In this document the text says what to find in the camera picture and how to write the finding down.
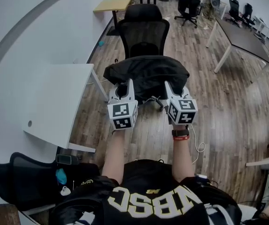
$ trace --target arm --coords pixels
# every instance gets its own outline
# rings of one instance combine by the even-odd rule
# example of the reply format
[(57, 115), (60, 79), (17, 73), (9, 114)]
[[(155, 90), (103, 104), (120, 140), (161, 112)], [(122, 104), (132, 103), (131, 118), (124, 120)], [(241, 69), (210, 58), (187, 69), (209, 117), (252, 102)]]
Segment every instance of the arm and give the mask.
[(122, 183), (124, 173), (125, 130), (115, 131), (108, 145), (102, 176)]
[[(184, 130), (185, 126), (173, 125), (173, 129)], [(174, 140), (172, 174), (178, 182), (195, 176), (187, 140)]]

